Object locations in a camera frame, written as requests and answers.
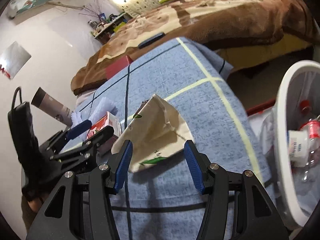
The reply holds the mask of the clear plastic cola bottle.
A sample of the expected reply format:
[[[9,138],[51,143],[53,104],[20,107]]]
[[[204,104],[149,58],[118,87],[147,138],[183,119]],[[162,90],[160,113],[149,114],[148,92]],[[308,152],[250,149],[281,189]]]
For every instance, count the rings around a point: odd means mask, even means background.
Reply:
[[[298,123],[298,131],[303,132],[307,139],[306,157],[303,167],[302,181],[311,180],[310,169],[314,167],[319,160],[319,119],[312,112],[309,100],[302,100],[299,104],[300,120]]]

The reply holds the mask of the blue checked bed sheet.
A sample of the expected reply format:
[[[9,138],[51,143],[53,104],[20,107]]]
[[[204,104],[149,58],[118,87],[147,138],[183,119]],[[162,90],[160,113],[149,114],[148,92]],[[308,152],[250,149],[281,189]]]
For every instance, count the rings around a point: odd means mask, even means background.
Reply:
[[[123,189],[111,197],[121,239],[195,239],[207,202],[193,184],[183,146],[225,170],[252,170],[263,184],[267,160],[227,77],[231,65],[185,37],[132,62],[75,108],[95,120],[111,105],[134,149]]]

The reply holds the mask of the paper bag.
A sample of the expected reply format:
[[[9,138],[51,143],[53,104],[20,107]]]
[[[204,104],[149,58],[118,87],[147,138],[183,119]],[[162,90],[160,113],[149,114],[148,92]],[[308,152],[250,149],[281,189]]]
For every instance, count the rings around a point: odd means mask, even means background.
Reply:
[[[118,153],[124,141],[130,140],[133,154],[129,171],[136,173],[170,158],[193,139],[178,110],[154,94],[113,144],[111,153]]]

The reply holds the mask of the white trash bin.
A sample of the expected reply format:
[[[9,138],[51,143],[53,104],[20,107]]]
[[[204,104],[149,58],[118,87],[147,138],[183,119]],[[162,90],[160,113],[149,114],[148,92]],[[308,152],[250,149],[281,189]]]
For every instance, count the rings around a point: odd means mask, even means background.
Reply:
[[[319,63],[285,73],[273,108],[273,152],[285,225],[303,227],[319,202]]]

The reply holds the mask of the white blue yogurt bottle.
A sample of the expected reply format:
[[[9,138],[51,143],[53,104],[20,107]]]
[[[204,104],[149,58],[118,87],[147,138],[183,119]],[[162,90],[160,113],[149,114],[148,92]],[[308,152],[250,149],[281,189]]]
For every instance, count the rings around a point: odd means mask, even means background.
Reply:
[[[294,167],[304,167],[309,156],[309,136],[307,131],[288,130],[287,146],[290,161]]]

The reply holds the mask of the white cluttered shelf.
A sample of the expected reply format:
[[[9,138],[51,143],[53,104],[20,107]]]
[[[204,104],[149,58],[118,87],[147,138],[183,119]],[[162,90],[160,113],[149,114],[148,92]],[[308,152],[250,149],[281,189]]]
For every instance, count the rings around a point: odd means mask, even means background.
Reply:
[[[91,34],[95,40],[98,40],[101,44],[106,44],[118,29],[127,24],[131,18],[129,14],[123,12],[118,16],[114,16],[109,23],[99,23]]]

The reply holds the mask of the grey travel tumbler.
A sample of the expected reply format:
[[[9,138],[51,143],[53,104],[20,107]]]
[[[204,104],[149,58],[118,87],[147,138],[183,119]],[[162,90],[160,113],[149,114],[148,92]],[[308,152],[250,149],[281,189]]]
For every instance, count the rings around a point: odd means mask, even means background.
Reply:
[[[68,127],[72,126],[72,111],[51,97],[41,87],[36,91],[31,104],[64,125]]]

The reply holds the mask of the vase with branches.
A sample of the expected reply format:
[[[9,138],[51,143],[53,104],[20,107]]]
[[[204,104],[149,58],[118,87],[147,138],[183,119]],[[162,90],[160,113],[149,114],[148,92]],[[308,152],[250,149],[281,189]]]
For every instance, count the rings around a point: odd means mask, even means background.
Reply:
[[[107,4],[105,0],[91,0],[87,3],[79,15],[97,18],[99,22],[108,22],[107,20]]]

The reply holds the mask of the wall poster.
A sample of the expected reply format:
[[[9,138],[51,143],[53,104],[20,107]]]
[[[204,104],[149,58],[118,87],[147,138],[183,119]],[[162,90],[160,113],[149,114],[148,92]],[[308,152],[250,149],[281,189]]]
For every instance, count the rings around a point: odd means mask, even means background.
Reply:
[[[21,45],[13,42],[1,54],[1,73],[12,80],[30,58],[31,55]]]

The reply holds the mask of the brown plush blanket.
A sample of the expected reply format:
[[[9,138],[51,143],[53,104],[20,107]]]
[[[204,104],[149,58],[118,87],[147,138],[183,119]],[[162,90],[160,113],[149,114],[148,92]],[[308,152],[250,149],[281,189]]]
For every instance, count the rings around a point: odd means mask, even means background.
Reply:
[[[165,36],[139,49],[158,33]],[[212,50],[274,44],[289,35],[319,44],[316,22],[303,0],[174,0],[132,18],[119,28],[71,81],[75,95],[96,89],[106,68],[127,55],[136,60],[170,39],[186,37]]]

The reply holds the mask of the white foam net sleeve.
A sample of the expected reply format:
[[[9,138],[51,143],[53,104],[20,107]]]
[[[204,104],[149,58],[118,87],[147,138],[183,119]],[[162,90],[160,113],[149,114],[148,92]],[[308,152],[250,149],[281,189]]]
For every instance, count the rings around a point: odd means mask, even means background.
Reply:
[[[103,116],[107,114],[107,112],[116,115],[118,112],[118,109],[115,105],[115,103],[111,100],[109,100],[106,97],[101,98],[93,112],[89,116],[89,120],[92,124],[95,124],[98,122]]]

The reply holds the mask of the pink box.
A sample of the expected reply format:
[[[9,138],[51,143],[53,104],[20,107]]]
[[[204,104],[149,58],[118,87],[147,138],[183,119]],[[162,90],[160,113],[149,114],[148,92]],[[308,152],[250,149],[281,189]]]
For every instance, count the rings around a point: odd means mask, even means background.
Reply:
[[[121,58],[119,58],[117,61],[114,61],[114,63],[110,64],[106,68],[106,79],[109,80],[113,76],[115,76],[118,72],[120,72],[122,69],[126,68],[129,66],[133,60],[131,57],[125,55]]]

